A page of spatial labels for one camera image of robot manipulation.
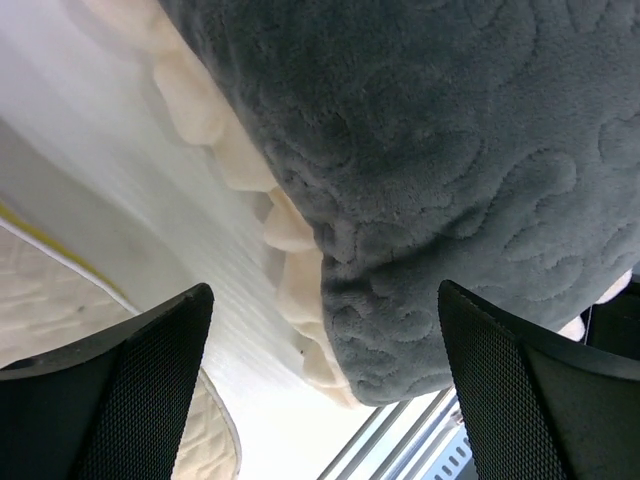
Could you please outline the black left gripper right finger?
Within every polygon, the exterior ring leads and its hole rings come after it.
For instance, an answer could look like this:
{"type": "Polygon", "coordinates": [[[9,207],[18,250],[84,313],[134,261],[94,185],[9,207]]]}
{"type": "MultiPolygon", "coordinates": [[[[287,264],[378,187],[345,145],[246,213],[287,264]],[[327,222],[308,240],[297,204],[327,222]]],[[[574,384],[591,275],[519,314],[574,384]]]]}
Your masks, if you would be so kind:
{"type": "Polygon", "coordinates": [[[446,353],[482,479],[639,475],[639,286],[588,309],[585,342],[439,287],[446,353]]]}

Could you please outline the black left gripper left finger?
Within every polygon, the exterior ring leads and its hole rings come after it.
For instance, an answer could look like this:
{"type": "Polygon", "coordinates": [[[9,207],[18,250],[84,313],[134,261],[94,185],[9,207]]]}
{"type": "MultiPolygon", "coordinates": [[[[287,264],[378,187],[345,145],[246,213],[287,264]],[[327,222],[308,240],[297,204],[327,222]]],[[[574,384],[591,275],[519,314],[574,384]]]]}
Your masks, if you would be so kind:
{"type": "Polygon", "coordinates": [[[213,304],[198,284],[2,368],[2,478],[170,478],[213,304]]]}

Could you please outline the white pillow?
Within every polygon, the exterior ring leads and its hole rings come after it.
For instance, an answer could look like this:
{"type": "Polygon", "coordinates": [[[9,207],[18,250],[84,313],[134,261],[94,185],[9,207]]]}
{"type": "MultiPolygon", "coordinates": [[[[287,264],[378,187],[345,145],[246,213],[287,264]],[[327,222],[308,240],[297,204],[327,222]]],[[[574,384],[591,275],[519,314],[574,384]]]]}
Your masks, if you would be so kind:
{"type": "Polygon", "coordinates": [[[1,361],[205,282],[179,479],[338,479],[365,415],[320,318],[321,255],[154,1],[1,5],[1,361]]]}

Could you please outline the grey plush ruffled pillowcase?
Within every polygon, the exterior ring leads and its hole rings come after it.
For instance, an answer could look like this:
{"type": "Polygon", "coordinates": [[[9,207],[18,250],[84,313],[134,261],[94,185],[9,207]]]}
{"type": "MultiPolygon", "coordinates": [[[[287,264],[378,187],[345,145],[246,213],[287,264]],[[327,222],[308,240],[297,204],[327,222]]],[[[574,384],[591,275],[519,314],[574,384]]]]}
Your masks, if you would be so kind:
{"type": "Polygon", "coordinates": [[[445,280],[556,331],[637,264],[637,2],[162,7],[312,228],[360,402],[450,384],[445,280]]]}

